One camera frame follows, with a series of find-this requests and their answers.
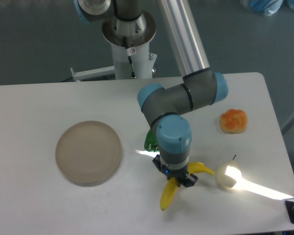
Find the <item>black cable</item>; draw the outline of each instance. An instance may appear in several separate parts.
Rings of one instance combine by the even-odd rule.
[[[124,44],[124,47],[125,47],[126,50],[129,49],[129,46],[127,44],[127,38],[125,36],[123,36],[123,44]],[[128,61],[129,61],[130,65],[131,65],[131,67],[132,67],[132,78],[136,78],[132,57],[130,55],[128,56]]]
[[[69,77],[69,78],[67,78],[67,79],[64,79],[62,82],[67,82],[67,81],[69,81],[70,79],[73,79],[73,77]]]

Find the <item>table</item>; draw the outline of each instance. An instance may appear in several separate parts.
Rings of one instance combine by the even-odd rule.
[[[294,175],[264,78],[226,74],[226,100],[183,115],[193,133],[190,161],[215,169],[237,155],[243,177],[294,196]],[[224,190],[199,174],[161,211],[166,177],[140,155],[148,124],[136,95],[150,82],[170,87],[180,77],[0,86],[0,234],[244,234],[294,230],[283,201]],[[223,133],[227,109],[246,111],[243,134]],[[118,170],[105,183],[84,188],[69,182],[55,148],[72,125],[103,121],[122,141]]]

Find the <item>yellow banana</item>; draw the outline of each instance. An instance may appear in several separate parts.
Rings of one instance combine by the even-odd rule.
[[[177,181],[175,178],[170,178],[167,182],[167,185],[165,189],[163,190],[163,193],[161,195],[161,200],[160,200],[160,208],[161,210],[165,210],[166,208],[169,207],[171,204],[176,192],[177,192],[178,186],[177,186]]]
[[[206,167],[203,163],[189,163],[188,164],[188,173],[197,174],[206,172],[208,174],[214,175],[214,171]]]
[[[189,163],[188,164],[188,172],[190,174],[197,174],[206,172],[208,174],[214,175],[214,171],[212,169],[209,169],[206,167],[203,163]],[[163,190],[163,193],[161,195],[160,199],[160,208],[161,210],[165,210],[169,207],[171,202],[173,201],[173,198],[177,192],[178,189],[178,183],[175,178],[170,178],[167,182],[167,185],[165,186],[165,189]]]

